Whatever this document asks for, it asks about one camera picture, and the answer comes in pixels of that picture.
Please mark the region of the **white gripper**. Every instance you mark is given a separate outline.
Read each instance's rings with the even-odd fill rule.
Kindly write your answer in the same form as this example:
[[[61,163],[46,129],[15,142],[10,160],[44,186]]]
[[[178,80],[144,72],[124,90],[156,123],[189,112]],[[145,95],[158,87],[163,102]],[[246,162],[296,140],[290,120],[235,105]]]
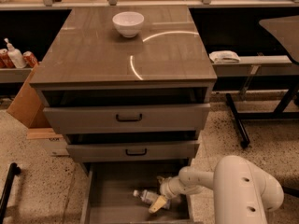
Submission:
[[[151,214],[158,212],[163,208],[168,200],[173,199],[183,193],[184,186],[177,176],[164,178],[157,176],[157,181],[160,184],[160,195],[150,206],[149,212]]]

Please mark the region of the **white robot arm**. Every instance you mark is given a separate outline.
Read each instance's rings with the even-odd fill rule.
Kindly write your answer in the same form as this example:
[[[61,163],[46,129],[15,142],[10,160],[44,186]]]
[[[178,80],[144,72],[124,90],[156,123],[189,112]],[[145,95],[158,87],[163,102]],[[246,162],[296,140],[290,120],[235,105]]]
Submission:
[[[239,156],[225,156],[212,172],[193,166],[160,181],[160,195],[149,208],[158,212],[179,194],[213,191],[215,224],[267,224],[266,212],[280,208],[284,192],[279,182],[254,163]]]

